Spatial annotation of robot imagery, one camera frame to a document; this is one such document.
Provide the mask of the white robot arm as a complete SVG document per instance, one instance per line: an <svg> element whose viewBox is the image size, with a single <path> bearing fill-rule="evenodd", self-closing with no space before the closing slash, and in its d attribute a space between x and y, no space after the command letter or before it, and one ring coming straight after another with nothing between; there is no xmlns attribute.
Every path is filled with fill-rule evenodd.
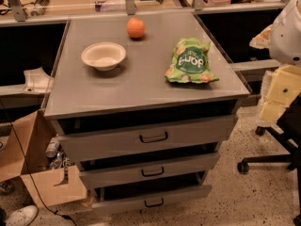
<svg viewBox="0 0 301 226"><path fill-rule="evenodd" d="M276 122L301 92L300 1L291 0L271 27L269 54L280 67L262 79L258 120L263 126Z"/></svg>

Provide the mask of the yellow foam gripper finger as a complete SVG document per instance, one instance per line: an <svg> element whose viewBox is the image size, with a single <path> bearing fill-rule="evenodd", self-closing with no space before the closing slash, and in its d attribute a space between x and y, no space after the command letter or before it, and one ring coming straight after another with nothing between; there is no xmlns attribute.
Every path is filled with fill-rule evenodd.
<svg viewBox="0 0 301 226"><path fill-rule="evenodd" d="M259 120L276 122L301 93L301 67L283 65L266 71L261 83Z"/></svg>

